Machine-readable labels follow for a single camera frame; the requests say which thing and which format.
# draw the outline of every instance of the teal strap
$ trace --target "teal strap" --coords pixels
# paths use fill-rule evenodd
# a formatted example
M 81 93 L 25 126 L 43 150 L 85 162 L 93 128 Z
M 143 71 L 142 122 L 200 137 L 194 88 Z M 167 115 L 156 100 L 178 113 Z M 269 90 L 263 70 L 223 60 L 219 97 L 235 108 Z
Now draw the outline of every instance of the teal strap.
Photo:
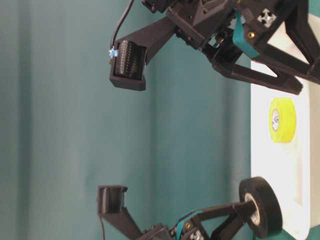
M 241 23 L 240 12 L 237 11 L 235 15 L 236 15 L 236 24 L 235 24 L 235 29 L 234 29 L 233 38 L 232 38 L 233 43 L 250 58 L 253 59 L 258 57 L 260 55 L 259 52 L 257 52 L 257 50 L 255 50 L 245 40 L 244 28 Z
M 185 219 L 181 220 L 178 225 L 176 226 L 176 231 L 175 231 L 175 240 L 180 240 L 182 230 L 184 229 L 185 222 L 187 222 L 189 219 L 191 219 L 193 216 L 203 213 L 202 210 L 195 211 L 192 213 L 190 216 L 186 217 Z

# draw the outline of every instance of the teal curtain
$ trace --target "teal curtain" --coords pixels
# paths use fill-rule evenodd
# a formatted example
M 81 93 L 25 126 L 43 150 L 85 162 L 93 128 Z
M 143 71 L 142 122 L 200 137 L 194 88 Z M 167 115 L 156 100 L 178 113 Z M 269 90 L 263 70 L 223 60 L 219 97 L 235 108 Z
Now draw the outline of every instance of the teal curtain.
M 129 187 L 142 230 L 238 200 L 250 177 L 250 85 L 172 38 L 147 68 L 147 91 L 113 87 L 109 42 L 127 4 L 1 1 L 1 239 L 101 239 L 98 185 Z M 136 1 L 119 37 L 159 17 Z M 251 238 L 245 227 L 235 239 Z

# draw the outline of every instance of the white board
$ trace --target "white board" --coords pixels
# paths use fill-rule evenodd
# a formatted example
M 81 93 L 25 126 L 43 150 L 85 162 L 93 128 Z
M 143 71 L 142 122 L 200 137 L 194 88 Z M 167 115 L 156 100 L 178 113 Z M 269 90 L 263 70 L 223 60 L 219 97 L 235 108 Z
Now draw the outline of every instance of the white board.
M 320 18 L 309 23 L 320 39 Z M 284 24 L 270 44 L 306 62 L 287 36 Z M 274 75 L 263 64 L 251 68 Z M 310 228 L 320 225 L 320 85 L 299 78 L 300 95 L 251 84 L 251 175 L 264 177 L 279 200 L 283 229 L 305 240 Z M 273 98 L 290 97 L 296 110 L 296 132 L 290 143 L 274 143 L 269 134 L 269 109 Z

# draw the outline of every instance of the yellow tape roll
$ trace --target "yellow tape roll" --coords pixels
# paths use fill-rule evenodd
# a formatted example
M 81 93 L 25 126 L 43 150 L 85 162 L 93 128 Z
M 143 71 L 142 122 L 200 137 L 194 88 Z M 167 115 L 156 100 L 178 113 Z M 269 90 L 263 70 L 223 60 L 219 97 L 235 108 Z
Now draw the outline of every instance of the yellow tape roll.
M 269 132 L 275 143 L 290 143 L 296 132 L 296 109 L 289 97 L 276 97 L 269 110 Z

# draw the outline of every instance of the brass screw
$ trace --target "brass screw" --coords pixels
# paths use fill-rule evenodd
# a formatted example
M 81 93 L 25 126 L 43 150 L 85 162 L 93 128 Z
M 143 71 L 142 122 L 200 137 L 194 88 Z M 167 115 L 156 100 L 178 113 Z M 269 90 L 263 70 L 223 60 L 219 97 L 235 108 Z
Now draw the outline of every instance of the brass screw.
M 187 222 L 185 223 L 185 227 L 186 227 L 187 229 L 189 229 L 189 228 L 191 227 L 191 223 L 187 221 Z
M 255 34 L 253 31 L 251 31 L 251 32 L 248 33 L 248 37 L 249 37 L 250 39 L 254 39 L 255 36 L 256 36 L 256 34 Z

